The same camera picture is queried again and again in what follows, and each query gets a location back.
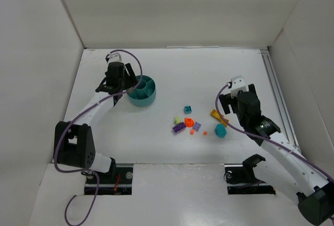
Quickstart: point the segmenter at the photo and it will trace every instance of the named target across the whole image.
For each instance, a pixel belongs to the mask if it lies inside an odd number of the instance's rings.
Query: toy
[[[189,128],[194,126],[194,120],[191,118],[184,118],[184,123]]]
[[[177,134],[181,131],[183,131],[186,128],[186,125],[184,123],[177,124],[175,127],[173,127],[173,131]]]
[[[176,117],[175,118],[175,120],[174,120],[174,123],[175,124],[179,124],[179,123],[181,123],[182,121],[181,121],[181,119],[179,118],[179,117]]]
[[[197,132],[199,131],[199,128],[201,127],[202,125],[198,122],[195,122],[195,125],[193,126],[193,129],[196,130]]]
[[[184,107],[184,113],[185,113],[185,114],[191,114],[191,113],[192,113],[192,107],[190,107],[190,106],[185,106],[185,107]]]
[[[214,118],[216,118],[219,122],[221,122],[225,127],[227,127],[227,124],[226,122],[224,122],[222,120],[222,118],[220,118],[217,110],[212,110],[211,113],[210,113],[211,116],[213,116]]]
[[[222,124],[218,124],[216,126],[214,132],[216,132],[216,135],[219,138],[224,138],[226,136],[226,134],[227,134],[226,129],[225,129],[224,125],[222,125]]]

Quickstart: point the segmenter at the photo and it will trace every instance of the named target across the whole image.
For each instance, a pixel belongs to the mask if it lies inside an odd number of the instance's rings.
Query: white table
[[[106,71],[104,57],[109,51],[84,51],[65,120],[89,102]],[[247,84],[255,84],[263,114],[281,126],[258,50],[130,51],[142,62],[144,74],[155,80],[157,98],[151,106],[137,108],[127,96],[122,97],[93,128],[94,141],[98,152],[114,157],[118,163],[146,164],[134,165],[131,196],[99,196],[84,225],[310,225],[280,192],[277,196],[227,194],[222,163],[240,163],[259,153],[272,168],[280,168],[244,135],[228,129],[225,139],[216,137],[213,130],[217,121],[210,116],[220,88],[231,77],[243,75]],[[138,72],[134,60],[122,56],[123,62],[131,62]],[[202,128],[194,135],[189,129],[173,135],[173,119],[185,117],[185,105],[192,106],[189,117],[202,123]],[[228,115],[228,119],[238,124],[235,115]],[[29,226],[66,225],[65,206],[72,195],[83,194],[84,182],[79,173],[60,174],[49,164]],[[78,196],[73,201],[68,214],[72,223],[84,218],[91,199]]]

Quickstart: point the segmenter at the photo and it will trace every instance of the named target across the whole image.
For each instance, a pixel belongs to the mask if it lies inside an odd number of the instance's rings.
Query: light purple block
[[[201,127],[202,125],[198,122],[195,122],[194,126],[193,126],[193,129],[196,130],[197,132],[199,131],[199,128]]]
[[[173,131],[174,133],[179,133],[181,131],[183,131],[186,128],[186,125],[184,124],[184,122],[181,122],[179,124],[177,124],[175,127],[173,127]]]

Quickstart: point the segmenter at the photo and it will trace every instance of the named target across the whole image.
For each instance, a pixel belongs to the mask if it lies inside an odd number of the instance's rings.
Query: teal container
[[[149,76],[142,76],[142,80],[138,87],[131,93],[128,93],[130,102],[134,106],[146,107],[150,105],[156,98],[156,84]]]

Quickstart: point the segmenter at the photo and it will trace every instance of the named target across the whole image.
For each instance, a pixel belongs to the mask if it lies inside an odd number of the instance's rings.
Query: purple cable
[[[223,120],[224,122],[226,122],[226,124],[227,124],[229,127],[231,127],[232,129],[234,129],[234,130],[236,130],[236,131],[238,131],[238,132],[240,132],[240,133],[242,133],[242,134],[245,134],[245,135],[247,135],[247,136],[251,136],[251,137],[255,137],[255,138],[258,138],[258,139],[261,139],[261,140],[265,140],[265,141],[267,141],[267,142],[270,142],[271,144],[274,144],[274,145],[276,145],[276,146],[278,146],[278,147],[284,149],[285,151],[291,153],[292,155],[294,155],[295,157],[297,157],[297,158],[300,159],[301,161],[303,161],[303,162],[305,162],[306,164],[310,165],[312,168],[314,168],[314,169],[316,169],[317,171],[319,171],[319,172],[320,172],[321,174],[323,174],[329,181],[331,181],[332,183],[334,183],[334,179],[333,179],[329,174],[327,174],[324,170],[322,170],[321,168],[319,168],[317,165],[311,163],[310,161],[308,161],[308,160],[305,159],[304,157],[302,157],[302,156],[296,154],[295,152],[291,152],[291,150],[288,149],[287,147],[285,147],[285,146],[279,144],[278,142],[275,142],[275,141],[273,141],[273,140],[270,140],[270,139],[268,139],[268,138],[266,138],[266,137],[258,136],[258,135],[255,135],[255,134],[252,134],[252,133],[243,131],[243,130],[241,130],[241,129],[238,129],[238,128],[234,127],[233,125],[231,125],[226,119],[224,119],[223,115],[220,113],[219,108],[218,108],[218,100],[219,100],[219,95],[221,94],[221,92],[223,92],[223,90],[226,89],[228,86],[229,86],[229,85],[226,84],[226,85],[225,85],[225,86],[218,92],[218,95],[217,95],[217,97],[216,97],[216,110],[217,110],[217,112],[218,112],[220,118],[222,118],[222,120]]]
[[[113,51],[111,51],[109,54],[113,54],[113,53],[115,53],[115,52],[124,52],[124,53],[127,53],[127,54],[131,55],[131,56],[137,61],[138,66],[139,66],[139,68],[140,68],[140,78],[139,78],[138,83],[133,87],[133,89],[136,89],[136,88],[138,87],[138,85],[140,84],[141,80],[142,80],[142,67],[141,67],[140,61],[138,60],[138,58],[137,58],[134,54],[132,54],[131,52],[128,52],[128,51],[126,51],[126,50],[113,50]],[[129,93],[129,91],[130,91],[130,90],[128,89],[128,90],[123,91],[123,92],[120,92],[120,93],[111,94],[111,95],[109,95],[109,96],[107,96],[107,97],[101,99],[98,103],[95,103],[95,104],[92,105],[91,107],[87,108],[86,110],[84,110],[84,111],[82,111],[80,114],[78,114],[78,115],[77,115],[77,116],[76,116],[76,117],[75,117],[75,118],[74,118],[74,119],[67,125],[67,127],[64,129],[64,131],[63,131],[63,133],[62,133],[62,135],[61,135],[61,137],[60,137],[60,139],[59,139],[59,141],[58,141],[57,147],[56,147],[55,152],[54,152],[54,158],[53,158],[53,159],[54,159],[54,167],[56,168],[56,170],[58,170],[58,171],[61,172],[61,173],[75,173],[75,172],[81,172],[81,171],[90,171],[89,169],[62,170],[62,169],[60,169],[60,168],[58,167],[57,159],[58,159],[58,153],[59,153],[59,149],[60,149],[60,147],[61,147],[62,141],[64,140],[67,131],[71,128],[71,126],[74,124],[74,122],[77,121],[77,120],[78,120],[80,117],[82,117],[84,114],[86,114],[87,112],[89,112],[89,111],[91,111],[92,109],[94,109],[94,108],[95,108],[96,106],[98,106],[101,102],[104,102],[104,101],[106,101],[107,99],[109,99],[109,98],[111,98],[111,97],[114,97],[114,96],[119,96],[119,95],[127,94],[127,93]],[[95,200],[96,200],[96,197],[97,197],[97,195],[98,195],[98,191],[99,191],[100,178],[99,178],[99,175],[98,175],[95,171],[91,171],[91,172],[96,176],[96,179],[97,179],[96,191],[95,191],[95,194],[94,194],[92,203],[91,203],[91,205],[90,205],[90,207],[89,207],[89,210],[88,210],[88,212],[87,212],[85,218],[82,220],[82,222],[79,223],[79,224],[76,224],[76,225],[71,224],[71,223],[68,221],[68,219],[67,219],[67,209],[68,209],[68,207],[69,207],[69,204],[70,204],[70,203],[72,202],[72,200],[76,197],[76,195],[73,196],[73,197],[70,199],[70,201],[68,202],[68,204],[67,204],[67,206],[66,206],[66,208],[65,208],[65,214],[64,214],[65,221],[66,221],[67,225],[69,225],[69,226],[80,226],[80,225],[84,224],[84,222],[85,222],[85,221],[87,220],[87,218],[89,217],[89,214],[90,214],[90,212],[91,212],[91,210],[92,210],[92,208],[93,208],[94,202],[95,202]]]

